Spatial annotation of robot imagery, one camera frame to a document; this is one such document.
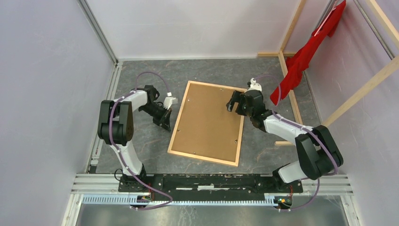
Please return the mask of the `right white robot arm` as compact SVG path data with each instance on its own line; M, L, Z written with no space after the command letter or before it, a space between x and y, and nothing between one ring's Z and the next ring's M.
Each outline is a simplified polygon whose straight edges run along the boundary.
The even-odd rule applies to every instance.
M266 109L263 95L258 90L235 90L226 104L227 111L231 112L234 105L237 106L235 112L247 116L255 128L283 138L296 147L298 160L273 173L271 184L275 191L286 191L296 180L317 180L338 173L343 157L327 127L298 124Z

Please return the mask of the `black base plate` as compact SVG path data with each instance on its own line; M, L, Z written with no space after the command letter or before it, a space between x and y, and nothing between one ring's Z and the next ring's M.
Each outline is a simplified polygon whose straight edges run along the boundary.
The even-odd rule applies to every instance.
M119 192L149 193L153 201L262 201L265 194L302 193L302 183L268 174L147 174L138 182L122 175Z

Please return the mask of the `aluminium rail base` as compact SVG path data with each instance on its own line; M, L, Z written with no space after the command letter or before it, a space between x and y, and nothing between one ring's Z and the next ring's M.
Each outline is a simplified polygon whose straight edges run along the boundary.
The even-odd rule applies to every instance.
M353 196L353 190L345 175L335 175L321 178L319 182L312 180L301 181L302 193L293 194L296 197L332 197ZM149 193L129 193L118 191L119 182L108 174L85 175L78 174L72 186L72 194L81 194L83 204L128 204L139 206L156 206L168 201L140 201L141 196ZM177 201L172 198L170 205L193 205L193 206L277 206L277 201L288 199L288 194L278 196L277 194L265 194L262 201Z

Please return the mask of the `wooden stand structure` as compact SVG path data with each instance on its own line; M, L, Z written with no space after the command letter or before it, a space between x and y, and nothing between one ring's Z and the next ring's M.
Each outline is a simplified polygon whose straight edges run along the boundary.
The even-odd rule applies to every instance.
M319 116L326 126L359 129L371 139L399 133L399 3L349 0L333 37L307 69Z

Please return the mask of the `red cloth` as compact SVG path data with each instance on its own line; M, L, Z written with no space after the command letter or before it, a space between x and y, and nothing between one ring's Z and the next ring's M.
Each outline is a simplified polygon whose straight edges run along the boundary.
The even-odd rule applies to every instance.
M302 80L302 72L309 68L309 63L320 44L326 37L332 37L334 35L345 7L345 0L335 6L320 26L312 32L307 43L298 50L293 57L287 58L287 74L279 86L270 95L270 100L274 105L277 105L280 100L284 99L290 91L300 84Z

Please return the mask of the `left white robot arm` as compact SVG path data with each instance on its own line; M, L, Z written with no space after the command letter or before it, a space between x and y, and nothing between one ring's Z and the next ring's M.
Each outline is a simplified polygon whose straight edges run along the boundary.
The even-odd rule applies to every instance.
M146 85L118 99L103 100L100 104L97 135L116 153L122 166L121 179L130 181L130 186L137 192L147 188L148 179L133 145L133 113L147 113L155 125L170 132L171 106L177 102L177 98L167 92L164 101L159 102L159 96L154 86Z

